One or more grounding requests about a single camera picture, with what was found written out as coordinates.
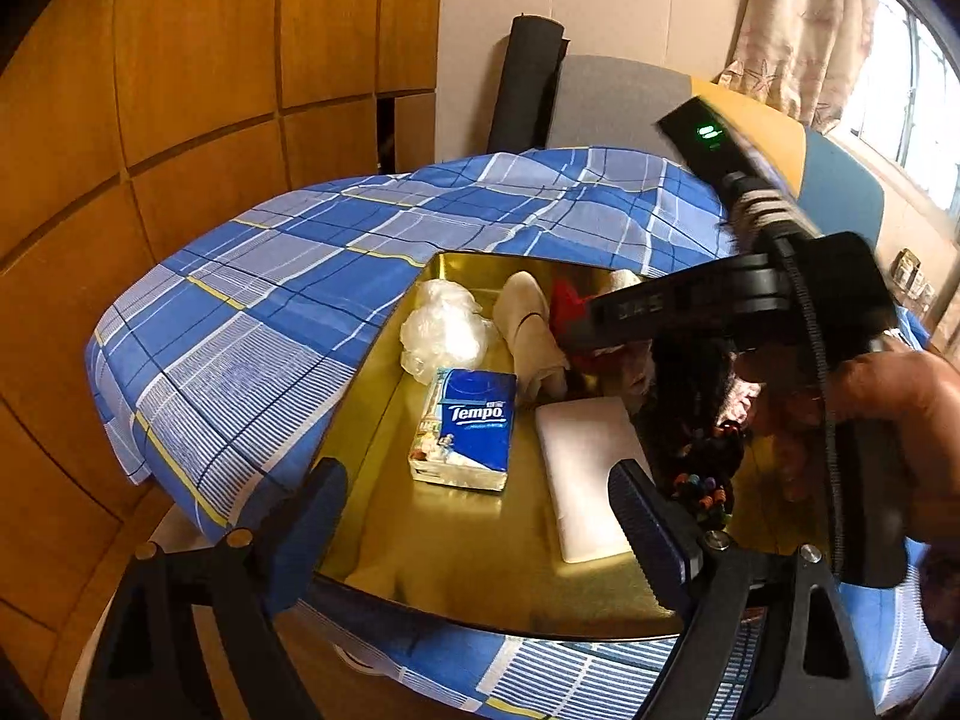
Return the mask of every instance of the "window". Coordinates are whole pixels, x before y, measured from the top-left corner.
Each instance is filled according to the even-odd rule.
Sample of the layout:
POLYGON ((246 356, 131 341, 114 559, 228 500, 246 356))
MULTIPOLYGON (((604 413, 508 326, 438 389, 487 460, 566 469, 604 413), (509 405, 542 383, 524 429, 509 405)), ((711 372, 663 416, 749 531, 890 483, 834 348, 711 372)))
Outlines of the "window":
POLYGON ((900 0, 878 0, 874 43, 841 124, 960 215, 960 82, 930 30, 900 0))

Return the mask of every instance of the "gold metal tray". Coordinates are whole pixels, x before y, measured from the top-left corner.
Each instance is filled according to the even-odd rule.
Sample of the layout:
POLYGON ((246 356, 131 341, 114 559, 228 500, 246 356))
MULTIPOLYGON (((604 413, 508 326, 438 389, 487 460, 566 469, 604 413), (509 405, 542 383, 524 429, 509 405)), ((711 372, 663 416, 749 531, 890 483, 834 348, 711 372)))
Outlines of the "gold metal tray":
MULTIPOLYGON (((608 271, 502 254, 441 253, 419 281, 467 287, 491 315, 503 283, 529 271, 549 295, 563 274, 588 295, 608 271)), ((518 409, 507 487, 501 495, 414 482, 407 453, 426 387, 400 367, 400 325, 414 308, 397 304, 341 401, 318 457, 347 468, 350 493, 319 570, 323 575, 468 625, 548 637, 645 638, 675 634, 680 621, 653 597, 631 554, 570 565, 560 557, 556 519, 533 411, 518 409)), ((504 341, 483 367, 512 372, 504 341)), ((789 553, 816 538, 808 507, 779 494, 768 446, 748 451, 734 480, 731 534, 745 546, 789 553)))

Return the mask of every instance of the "wooden panel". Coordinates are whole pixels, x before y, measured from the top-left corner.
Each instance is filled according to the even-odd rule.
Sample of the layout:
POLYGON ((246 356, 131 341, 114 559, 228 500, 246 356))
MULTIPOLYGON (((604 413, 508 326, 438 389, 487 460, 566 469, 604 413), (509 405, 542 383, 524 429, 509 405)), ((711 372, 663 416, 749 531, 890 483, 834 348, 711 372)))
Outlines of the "wooden panel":
POLYGON ((15 608, 0 603, 0 647, 31 693, 40 693, 56 634, 15 608))
POLYGON ((274 121, 191 148, 133 178, 158 260, 286 189, 274 121))
POLYGON ((406 95, 397 98, 394 108, 394 148, 397 172, 409 172, 432 165, 434 122, 437 119, 437 96, 406 95))
POLYGON ((284 117, 294 189, 376 172, 373 98, 311 108, 284 117))
POLYGON ((437 85, 440 0, 380 0, 378 92, 437 85))
POLYGON ((37 691, 40 702, 51 717, 60 717, 70 678, 83 653, 83 645, 96 628, 100 615, 107 608, 120 578, 127 569, 133 550, 147 541, 160 520, 169 511, 172 501, 160 487, 148 485, 147 494, 140 500, 133 515, 124 523, 107 554, 98 563, 90 581, 80 594, 73 613, 56 639, 43 688, 37 691))
POLYGON ((283 105, 373 91, 376 0, 280 0, 283 105))
POLYGON ((83 350, 107 306, 152 266, 126 185, 56 225, 0 274, 0 394, 84 490, 123 517, 127 481, 100 424, 83 350))
POLYGON ((0 599, 59 629, 120 523, 71 482, 0 403, 0 599))
POLYGON ((275 107, 274 0, 117 0, 128 165, 275 107))
POLYGON ((120 169, 112 1, 53 0, 0 74, 0 256, 120 169))

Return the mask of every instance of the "chair backrest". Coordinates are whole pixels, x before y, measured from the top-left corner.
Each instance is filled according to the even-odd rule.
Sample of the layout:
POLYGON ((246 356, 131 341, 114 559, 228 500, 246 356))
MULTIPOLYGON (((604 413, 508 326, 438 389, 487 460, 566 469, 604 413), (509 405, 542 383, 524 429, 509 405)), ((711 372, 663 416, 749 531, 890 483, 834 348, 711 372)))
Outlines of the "chair backrest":
POLYGON ((824 233, 851 230, 877 245, 883 189, 856 159, 774 108, 676 71, 610 56, 566 57, 546 145, 621 146, 680 161, 654 122, 695 95, 755 143, 824 233))

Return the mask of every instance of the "white cloth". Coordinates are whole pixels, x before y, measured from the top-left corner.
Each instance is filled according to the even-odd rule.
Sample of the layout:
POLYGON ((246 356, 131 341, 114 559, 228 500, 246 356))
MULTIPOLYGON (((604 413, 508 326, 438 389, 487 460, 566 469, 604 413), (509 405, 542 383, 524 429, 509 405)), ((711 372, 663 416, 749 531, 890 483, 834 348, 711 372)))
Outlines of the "white cloth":
POLYGON ((600 295, 607 295, 625 287, 632 287, 635 284, 640 284, 640 276, 633 271, 611 271, 606 288, 602 290, 600 295))
POLYGON ((555 399, 566 396, 563 372, 570 363, 550 332, 550 308, 536 279, 520 271, 507 279, 493 305, 493 324, 514 356, 517 400, 529 403, 541 388, 555 399))
POLYGON ((650 476, 637 431, 618 397, 568 400, 534 412, 557 514, 560 553, 584 562, 630 551, 607 495, 610 469, 634 459, 650 476))

